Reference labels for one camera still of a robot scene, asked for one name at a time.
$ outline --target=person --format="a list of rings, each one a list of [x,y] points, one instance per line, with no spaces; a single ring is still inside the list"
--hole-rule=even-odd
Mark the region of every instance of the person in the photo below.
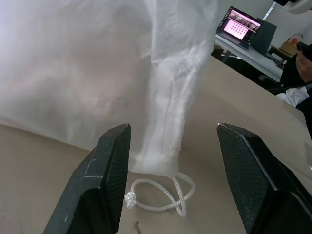
[[[308,56],[312,58],[312,44],[307,51],[310,53]],[[303,112],[312,139],[312,61],[298,51],[297,55],[286,63],[281,83],[288,87],[299,86],[276,96]]]

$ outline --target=monitor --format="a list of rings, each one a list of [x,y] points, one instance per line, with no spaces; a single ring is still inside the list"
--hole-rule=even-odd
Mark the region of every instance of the monitor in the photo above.
[[[231,6],[218,30],[250,44],[261,25],[259,20]]]

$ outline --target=white plastic bag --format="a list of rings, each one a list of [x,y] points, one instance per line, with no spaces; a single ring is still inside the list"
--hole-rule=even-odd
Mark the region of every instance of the white plastic bag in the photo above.
[[[2,124],[91,150],[130,123],[129,169],[176,175],[217,0],[0,2]]]

